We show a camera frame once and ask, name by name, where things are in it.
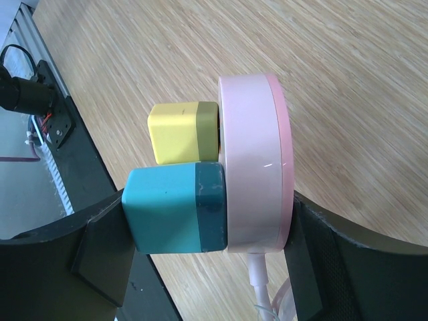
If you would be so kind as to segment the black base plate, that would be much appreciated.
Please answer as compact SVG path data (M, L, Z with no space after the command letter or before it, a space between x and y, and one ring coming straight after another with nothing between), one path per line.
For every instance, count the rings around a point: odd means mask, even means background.
M119 191L70 96L48 63L37 64L43 84L57 92L50 122L53 158L66 188L73 214L60 220L74 228L67 271L85 294L89 306L77 320L93 320L96 300L107 304L119 320L180 320L181 315L152 259L135 249Z

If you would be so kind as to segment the round pink socket base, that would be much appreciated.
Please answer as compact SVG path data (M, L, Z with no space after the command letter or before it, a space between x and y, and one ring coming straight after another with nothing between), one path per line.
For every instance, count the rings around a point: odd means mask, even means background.
M280 251L292 222L294 153L278 78L273 74L221 76L219 114L228 250Z

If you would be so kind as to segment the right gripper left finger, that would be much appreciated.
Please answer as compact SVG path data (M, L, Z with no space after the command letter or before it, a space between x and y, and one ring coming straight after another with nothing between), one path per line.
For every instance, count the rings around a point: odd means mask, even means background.
M1 241L2 320L113 320L134 242L120 191Z

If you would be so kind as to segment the teal plug adapter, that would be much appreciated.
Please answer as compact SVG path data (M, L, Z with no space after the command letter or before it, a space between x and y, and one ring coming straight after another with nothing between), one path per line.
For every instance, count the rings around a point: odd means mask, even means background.
M216 162L134 169L122 207L143 254L204 253L227 247L223 167Z

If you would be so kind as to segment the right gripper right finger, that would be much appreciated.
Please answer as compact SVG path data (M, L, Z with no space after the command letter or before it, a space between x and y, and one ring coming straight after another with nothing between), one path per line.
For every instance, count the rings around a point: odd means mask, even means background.
M284 248L299 320L426 320L427 248L294 194Z

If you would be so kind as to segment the yellow plug adapter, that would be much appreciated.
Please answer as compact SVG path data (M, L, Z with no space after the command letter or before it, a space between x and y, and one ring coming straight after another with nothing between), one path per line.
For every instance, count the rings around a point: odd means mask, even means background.
M157 164L218 160L219 107L216 102L156 104L147 124Z

